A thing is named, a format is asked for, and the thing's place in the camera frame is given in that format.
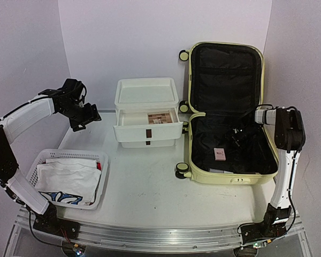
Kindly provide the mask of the small pink cosmetic box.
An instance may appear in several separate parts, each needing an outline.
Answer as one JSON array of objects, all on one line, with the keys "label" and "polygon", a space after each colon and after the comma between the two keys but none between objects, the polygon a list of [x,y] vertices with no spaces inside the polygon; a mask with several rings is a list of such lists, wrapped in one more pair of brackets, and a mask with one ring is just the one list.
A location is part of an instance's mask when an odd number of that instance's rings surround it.
[{"label": "small pink cosmetic box", "polygon": [[224,148],[214,148],[213,152],[216,161],[226,161],[226,154]]}]

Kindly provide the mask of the pale yellow hard-shell suitcase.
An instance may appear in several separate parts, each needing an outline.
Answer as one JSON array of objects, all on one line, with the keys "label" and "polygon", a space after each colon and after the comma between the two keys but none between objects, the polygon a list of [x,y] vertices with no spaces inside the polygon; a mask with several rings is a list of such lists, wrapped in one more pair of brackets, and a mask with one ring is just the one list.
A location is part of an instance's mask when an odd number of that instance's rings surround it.
[{"label": "pale yellow hard-shell suitcase", "polygon": [[199,42],[181,50],[179,59],[188,63],[188,97],[179,104],[190,113],[183,125],[188,136],[188,160],[175,166],[175,176],[212,185],[257,185],[271,181],[278,173],[278,154],[265,127],[259,145],[273,162],[266,174],[224,172],[226,161],[216,161],[213,149],[224,148],[224,135],[244,112],[263,103],[265,61],[253,46]]}]

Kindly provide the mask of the white blue-print t-shirt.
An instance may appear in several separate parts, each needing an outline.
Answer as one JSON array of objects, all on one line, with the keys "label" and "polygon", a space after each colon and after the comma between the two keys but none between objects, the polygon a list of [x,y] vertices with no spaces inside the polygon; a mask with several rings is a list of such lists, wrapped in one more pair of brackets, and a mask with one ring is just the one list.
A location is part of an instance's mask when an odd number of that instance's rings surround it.
[{"label": "white blue-print t-shirt", "polygon": [[83,158],[49,158],[37,165],[35,189],[51,202],[91,205],[102,174],[97,162]]}]

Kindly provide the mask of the white three-drawer storage cabinet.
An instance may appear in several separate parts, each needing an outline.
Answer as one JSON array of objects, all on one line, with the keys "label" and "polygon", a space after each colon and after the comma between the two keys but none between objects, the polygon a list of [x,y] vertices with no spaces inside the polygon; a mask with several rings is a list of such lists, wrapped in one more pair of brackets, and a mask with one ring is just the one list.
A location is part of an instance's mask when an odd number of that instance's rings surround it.
[{"label": "white three-drawer storage cabinet", "polygon": [[[124,148],[169,147],[182,135],[179,99],[172,78],[118,81],[115,97],[116,140]],[[170,112],[173,123],[149,124],[148,114]]]}]

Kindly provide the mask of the brown eyeshadow palette box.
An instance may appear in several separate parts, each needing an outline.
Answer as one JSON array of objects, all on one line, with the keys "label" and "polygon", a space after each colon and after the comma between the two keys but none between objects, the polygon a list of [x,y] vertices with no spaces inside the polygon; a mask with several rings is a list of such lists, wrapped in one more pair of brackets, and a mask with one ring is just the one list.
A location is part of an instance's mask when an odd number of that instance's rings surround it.
[{"label": "brown eyeshadow palette box", "polygon": [[148,123],[149,124],[169,124],[169,123],[173,123],[173,119],[169,111],[161,112],[161,113],[151,113],[151,114],[148,114]]}]

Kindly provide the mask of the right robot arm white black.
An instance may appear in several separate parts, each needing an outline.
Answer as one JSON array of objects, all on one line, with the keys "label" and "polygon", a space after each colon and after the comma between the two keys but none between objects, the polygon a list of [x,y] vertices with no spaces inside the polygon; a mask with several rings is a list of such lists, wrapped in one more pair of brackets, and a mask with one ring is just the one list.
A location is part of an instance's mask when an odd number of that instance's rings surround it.
[{"label": "right robot arm white black", "polygon": [[294,106],[274,107],[261,104],[237,118],[224,135],[227,146],[224,172],[235,174],[266,174],[273,162],[259,145],[264,125],[274,126],[274,143],[278,153],[276,187],[258,232],[270,237],[295,213],[292,190],[298,159],[305,143],[305,131],[300,111]]}]

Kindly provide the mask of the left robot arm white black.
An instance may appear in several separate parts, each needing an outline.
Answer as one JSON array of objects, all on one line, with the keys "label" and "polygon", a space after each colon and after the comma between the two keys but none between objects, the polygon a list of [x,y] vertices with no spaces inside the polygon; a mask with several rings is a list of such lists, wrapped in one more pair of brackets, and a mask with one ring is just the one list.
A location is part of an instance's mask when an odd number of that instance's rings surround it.
[{"label": "left robot arm white black", "polygon": [[42,214],[40,224],[50,234],[61,229],[61,222],[47,213],[54,208],[53,204],[37,193],[21,170],[16,143],[40,122],[54,115],[68,119],[73,132],[100,121],[97,106],[86,102],[86,94],[82,81],[68,78],[60,88],[45,89],[0,117],[0,182],[32,211]]}]

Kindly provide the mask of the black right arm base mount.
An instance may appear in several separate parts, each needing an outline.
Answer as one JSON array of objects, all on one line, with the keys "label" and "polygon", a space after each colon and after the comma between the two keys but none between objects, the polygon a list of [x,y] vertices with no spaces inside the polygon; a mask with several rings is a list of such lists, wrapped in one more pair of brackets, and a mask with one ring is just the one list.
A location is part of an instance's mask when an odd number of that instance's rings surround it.
[{"label": "black right arm base mount", "polygon": [[291,206],[275,208],[269,203],[261,222],[244,223],[238,227],[241,232],[242,245],[247,246],[284,236],[288,232],[286,223],[291,212]]}]

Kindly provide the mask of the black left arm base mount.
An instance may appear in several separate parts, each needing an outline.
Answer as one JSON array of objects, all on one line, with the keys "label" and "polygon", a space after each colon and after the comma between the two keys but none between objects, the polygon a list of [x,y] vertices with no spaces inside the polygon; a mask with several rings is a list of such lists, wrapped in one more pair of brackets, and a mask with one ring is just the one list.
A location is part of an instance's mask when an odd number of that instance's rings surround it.
[{"label": "black left arm base mount", "polygon": [[67,239],[77,239],[80,230],[79,222],[58,218],[55,205],[50,203],[44,214],[36,212],[34,214],[33,228],[35,230]]}]

